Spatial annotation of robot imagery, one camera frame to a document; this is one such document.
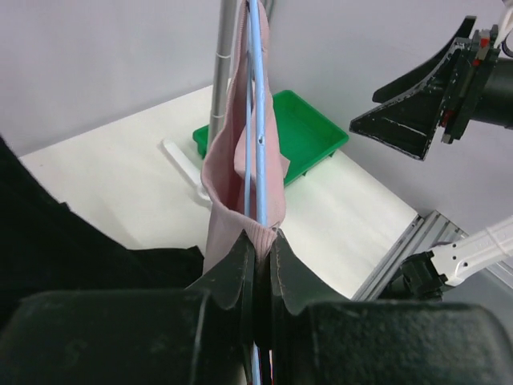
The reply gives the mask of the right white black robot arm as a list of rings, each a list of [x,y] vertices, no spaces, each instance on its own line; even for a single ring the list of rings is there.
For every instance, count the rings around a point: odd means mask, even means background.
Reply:
[[[349,130],[424,160],[437,128],[442,142],[460,140],[470,121],[512,128],[512,8],[499,23],[476,30],[467,16],[432,58],[376,90],[376,107],[350,122]],[[460,241],[438,244],[383,268],[373,297],[439,301],[445,291],[512,255],[512,219]]]

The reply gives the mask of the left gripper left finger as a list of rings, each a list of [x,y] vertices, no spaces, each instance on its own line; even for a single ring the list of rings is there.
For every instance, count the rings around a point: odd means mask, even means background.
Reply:
[[[255,249],[248,234],[242,232],[228,254],[188,287],[202,295],[190,384],[239,384],[252,380],[255,265]]]

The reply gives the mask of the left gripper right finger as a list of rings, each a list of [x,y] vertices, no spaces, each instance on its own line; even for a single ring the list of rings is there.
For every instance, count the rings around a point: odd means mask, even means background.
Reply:
[[[274,384],[326,384],[309,311],[317,304],[347,302],[293,252],[283,231],[269,254],[270,346]]]

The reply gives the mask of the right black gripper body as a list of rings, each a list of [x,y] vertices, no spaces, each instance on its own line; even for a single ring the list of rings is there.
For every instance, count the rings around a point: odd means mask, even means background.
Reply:
[[[470,121],[512,129],[512,57],[501,58],[497,27],[456,38],[456,58],[440,107],[442,142],[460,140]]]

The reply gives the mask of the light blue wire hanger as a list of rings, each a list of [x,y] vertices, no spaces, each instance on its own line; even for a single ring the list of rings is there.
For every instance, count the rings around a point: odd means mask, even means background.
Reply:
[[[245,145],[244,214],[250,213],[250,180],[253,165],[256,168],[256,221],[267,224],[267,181],[265,166],[265,74],[261,42],[260,6],[257,0],[247,2],[247,90],[246,112],[254,112],[255,120],[246,117],[246,138],[255,135],[255,160],[251,160],[250,144]]]

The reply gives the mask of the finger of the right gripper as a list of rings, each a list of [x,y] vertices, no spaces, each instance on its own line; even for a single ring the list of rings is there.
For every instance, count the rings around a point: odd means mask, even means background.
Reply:
[[[396,78],[394,81],[386,84],[385,86],[377,89],[373,96],[372,101],[375,103],[385,103],[394,97],[401,95],[403,92],[409,90],[421,80],[426,78],[435,67],[442,61],[444,55],[448,52],[452,42],[456,38],[468,38],[475,25],[476,17],[467,15],[454,35],[449,39],[445,46],[430,59],[423,64],[417,66],[413,70],[405,73],[404,75]]]
[[[351,120],[349,131],[376,140],[413,159],[424,160],[430,148],[446,93],[453,55],[448,52],[423,80],[401,95]]]

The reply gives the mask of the pink tank top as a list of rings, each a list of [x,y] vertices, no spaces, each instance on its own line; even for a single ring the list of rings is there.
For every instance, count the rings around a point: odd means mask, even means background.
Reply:
[[[277,121],[271,92],[265,93],[265,171],[267,180],[267,223],[257,222],[257,207],[244,215],[245,144],[256,142],[246,132],[247,17],[245,5],[239,10],[234,72],[228,88],[224,126],[204,158],[201,180],[212,201],[204,270],[209,271],[230,251],[241,232],[248,234],[261,261],[277,237],[285,219],[284,178],[289,161],[281,155]]]

